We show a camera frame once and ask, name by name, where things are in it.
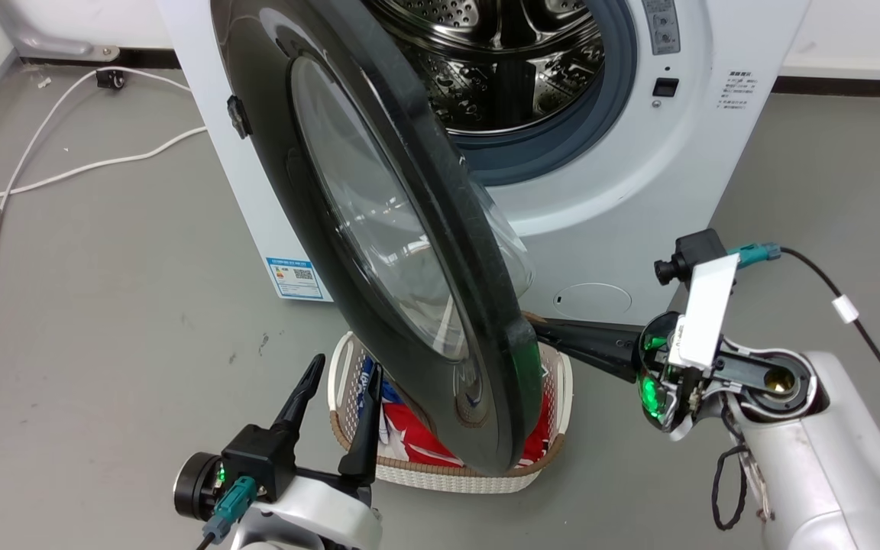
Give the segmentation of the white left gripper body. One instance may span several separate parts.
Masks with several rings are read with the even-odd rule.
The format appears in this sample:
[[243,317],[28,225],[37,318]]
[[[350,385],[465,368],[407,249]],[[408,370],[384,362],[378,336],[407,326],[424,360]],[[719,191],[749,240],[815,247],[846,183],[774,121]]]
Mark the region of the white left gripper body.
[[249,505],[231,534],[231,549],[378,549],[380,513],[371,505],[377,469],[345,490],[325,480],[294,477],[273,502]]

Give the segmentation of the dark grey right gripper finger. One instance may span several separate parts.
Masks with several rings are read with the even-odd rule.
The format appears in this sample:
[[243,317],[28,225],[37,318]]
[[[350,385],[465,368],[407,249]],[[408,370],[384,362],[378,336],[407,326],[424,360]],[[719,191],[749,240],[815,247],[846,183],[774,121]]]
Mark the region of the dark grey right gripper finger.
[[532,327],[556,351],[627,383],[638,380],[635,356],[645,327],[542,317],[533,317]]

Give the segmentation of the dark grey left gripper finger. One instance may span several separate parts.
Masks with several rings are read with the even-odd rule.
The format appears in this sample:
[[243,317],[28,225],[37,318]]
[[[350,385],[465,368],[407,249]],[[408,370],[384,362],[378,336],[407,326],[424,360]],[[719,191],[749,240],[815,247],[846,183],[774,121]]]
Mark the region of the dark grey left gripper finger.
[[322,373],[324,373],[327,356],[318,353],[311,359],[298,384],[291,390],[278,417],[271,426],[271,431],[278,435],[278,439],[297,438],[303,425],[304,415],[308,404],[320,387]]
[[348,452],[339,462],[339,478],[345,485],[371,485],[376,480],[380,443],[382,369],[371,365],[369,380],[362,393],[362,409]]

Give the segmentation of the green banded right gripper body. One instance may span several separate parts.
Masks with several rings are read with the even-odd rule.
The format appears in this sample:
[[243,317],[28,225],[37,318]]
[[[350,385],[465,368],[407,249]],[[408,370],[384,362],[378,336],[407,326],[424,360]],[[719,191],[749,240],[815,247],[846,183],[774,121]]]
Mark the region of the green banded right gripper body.
[[723,398],[713,391],[713,365],[692,367],[673,362],[678,332],[687,316],[666,311],[645,325],[633,352],[640,406],[652,427],[681,441],[702,420],[724,411]]

